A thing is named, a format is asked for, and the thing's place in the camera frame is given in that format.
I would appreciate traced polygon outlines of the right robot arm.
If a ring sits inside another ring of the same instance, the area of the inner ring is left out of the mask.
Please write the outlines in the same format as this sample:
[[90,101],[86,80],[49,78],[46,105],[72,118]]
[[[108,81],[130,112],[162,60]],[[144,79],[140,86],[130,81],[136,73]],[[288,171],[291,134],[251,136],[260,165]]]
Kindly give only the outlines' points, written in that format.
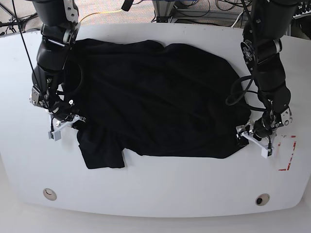
[[47,111],[54,133],[85,120],[73,109],[73,100],[61,98],[67,93],[58,91],[66,82],[64,68],[80,29],[79,9],[73,0],[34,0],[32,4],[43,24],[30,102]]

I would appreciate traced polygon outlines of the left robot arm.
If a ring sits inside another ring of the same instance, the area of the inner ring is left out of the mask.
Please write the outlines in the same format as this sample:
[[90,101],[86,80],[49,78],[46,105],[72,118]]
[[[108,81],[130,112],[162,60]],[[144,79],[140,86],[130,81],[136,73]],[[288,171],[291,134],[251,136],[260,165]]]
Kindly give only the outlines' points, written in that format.
[[247,22],[243,30],[241,50],[250,76],[246,88],[238,93],[236,81],[231,88],[233,103],[241,104],[244,95],[249,92],[250,85],[257,87],[257,97],[263,108],[245,105],[250,110],[262,112],[261,118],[252,126],[246,126],[244,132],[255,142],[263,138],[268,140],[268,148],[272,146],[272,138],[278,128],[290,123],[289,103],[291,92],[286,86],[286,74],[280,59],[283,45],[282,36],[289,27],[298,1],[296,0],[254,0],[251,7],[241,1]]

